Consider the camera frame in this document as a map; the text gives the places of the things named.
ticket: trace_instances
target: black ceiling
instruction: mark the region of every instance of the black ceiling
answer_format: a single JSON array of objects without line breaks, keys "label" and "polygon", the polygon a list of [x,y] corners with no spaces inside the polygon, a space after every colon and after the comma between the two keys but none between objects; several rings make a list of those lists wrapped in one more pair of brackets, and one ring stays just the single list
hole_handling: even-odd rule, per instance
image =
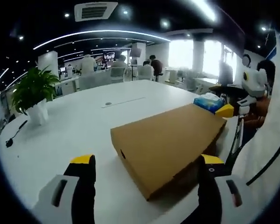
[{"label": "black ceiling", "polygon": [[[2,6],[5,11],[0,14],[0,74],[6,68],[9,70],[0,80],[0,91],[5,89],[6,84],[8,85],[14,78],[20,76],[24,70],[35,66],[37,57],[47,50],[56,50],[58,56],[62,56],[75,51],[123,47],[131,42],[139,42],[126,40],[126,38],[142,40],[145,43],[163,42],[160,39],[138,34],[94,33],[66,37],[33,50],[35,46],[62,35],[86,30],[120,29],[163,36],[162,34],[168,31],[211,28],[201,13],[190,8],[189,1],[118,0],[118,6],[108,20],[83,22],[75,22],[74,6],[85,3],[85,1],[55,3],[44,1],[20,3],[17,1],[9,3],[8,6]],[[271,47],[265,46],[267,33],[262,32],[260,26],[268,27],[272,18],[263,2],[265,1],[258,0],[251,4],[247,1],[245,4],[245,1],[217,0],[212,1],[212,4],[219,6],[242,28],[246,36],[245,49],[266,56]],[[129,13],[123,14],[123,10],[127,10]],[[70,16],[65,18],[65,13],[69,13]],[[161,27],[162,19],[169,21],[168,28]],[[21,35],[24,36],[22,41],[18,39]]]}]

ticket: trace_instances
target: air conditioner vent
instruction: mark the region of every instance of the air conditioner vent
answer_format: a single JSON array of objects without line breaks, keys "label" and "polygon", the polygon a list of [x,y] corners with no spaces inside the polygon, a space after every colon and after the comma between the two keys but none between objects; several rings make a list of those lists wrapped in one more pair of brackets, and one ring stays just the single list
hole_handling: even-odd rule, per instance
[{"label": "air conditioner vent", "polygon": [[75,20],[106,20],[110,17],[117,2],[91,2],[75,5]]}]

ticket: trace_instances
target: desk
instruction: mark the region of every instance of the desk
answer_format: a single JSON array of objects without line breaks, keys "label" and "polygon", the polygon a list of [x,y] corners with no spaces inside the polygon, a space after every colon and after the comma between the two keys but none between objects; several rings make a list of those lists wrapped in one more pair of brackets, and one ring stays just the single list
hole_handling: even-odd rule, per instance
[{"label": "desk", "polygon": [[[96,223],[149,223],[173,208],[176,202],[144,199],[113,148],[110,129],[187,105],[195,97],[196,94],[173,86],[140,80],[54,99],[47,103],[48,122],[35,127],[28,121],[10,148],[6,148],[5,141],[29,117],[21,115],[3,129],[2,168],[16,195],[31,209],[39,191],[56,174],[63,174],[72,158],[95,154]],[[196,198],[197,193],[193,190],[189,195]]]}]

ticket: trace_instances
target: green plant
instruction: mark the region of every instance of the green plant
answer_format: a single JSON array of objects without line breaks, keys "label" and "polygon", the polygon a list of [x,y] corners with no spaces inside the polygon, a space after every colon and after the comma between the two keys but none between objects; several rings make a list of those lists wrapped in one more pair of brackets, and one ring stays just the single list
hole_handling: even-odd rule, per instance
[{"label": "green plant", "polygon": [[44,70],[31,68],[15,86],[16,91],[12,94],[12,100],[17,112],[26,114],[28,108],[43,99],[50,101],[56,95],[54,84],[59,83],[59,79],[46,68]]}]

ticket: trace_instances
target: cardboard box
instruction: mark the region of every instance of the cardboard box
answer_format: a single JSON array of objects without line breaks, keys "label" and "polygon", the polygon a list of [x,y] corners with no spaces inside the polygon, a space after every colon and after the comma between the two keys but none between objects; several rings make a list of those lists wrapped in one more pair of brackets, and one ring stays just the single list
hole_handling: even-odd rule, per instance
[{"label": "cardboard box", "polygon": [[148,200],[167,187],[196,183],[195,161],[208,154],[226,120],[194,104],[111,129],[118,156]]}]

